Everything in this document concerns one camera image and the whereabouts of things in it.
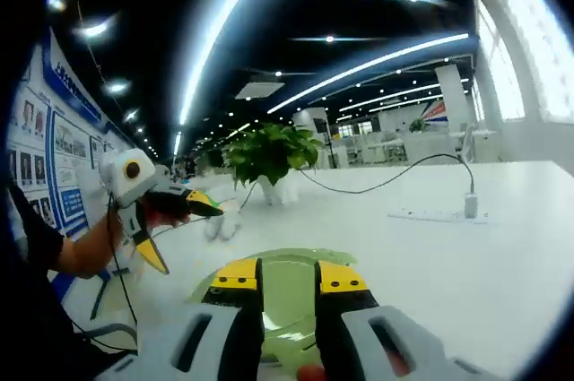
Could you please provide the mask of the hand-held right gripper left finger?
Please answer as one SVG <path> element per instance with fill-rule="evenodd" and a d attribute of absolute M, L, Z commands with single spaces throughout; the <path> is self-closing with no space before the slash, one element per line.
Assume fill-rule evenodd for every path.
<path fill-rule="evenodd" d="M 262 260 L 216 271 L 201 300 L 136 331 L 137 353 L 98 380 L 255 380 L 265 338 Z"/>

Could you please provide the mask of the person's right hand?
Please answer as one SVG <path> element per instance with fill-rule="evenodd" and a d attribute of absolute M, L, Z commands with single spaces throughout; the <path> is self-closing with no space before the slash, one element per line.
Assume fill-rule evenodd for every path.
<path fill-rule="evenodd" d="M 297 370 L 298 381 L 326 381 L 325 369 L 321 366 L 307 365 Z"/>

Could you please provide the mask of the person's left hand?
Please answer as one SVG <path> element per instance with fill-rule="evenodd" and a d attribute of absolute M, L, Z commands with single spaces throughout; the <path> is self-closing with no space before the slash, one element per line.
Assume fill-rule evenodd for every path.
<path fill-rule="evenodd" d="M 172 213 L 160 212 L 148 203 L 145 203 L 143 207 L 146 223 L 150 229 L 155 229 L 160 226 L 171 226 L 172 228 L 176 228 L 190 222 L 188 214 L 175 215 Z"/>

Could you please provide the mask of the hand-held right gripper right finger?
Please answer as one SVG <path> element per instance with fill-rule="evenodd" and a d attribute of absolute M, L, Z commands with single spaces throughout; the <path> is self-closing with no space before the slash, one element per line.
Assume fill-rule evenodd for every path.
<path fill-rule="evenodd" d="M 315 263 L 315 338 L 329 380 L 496 380 L 399 309 L 381 306 L 350 266 Z"/>

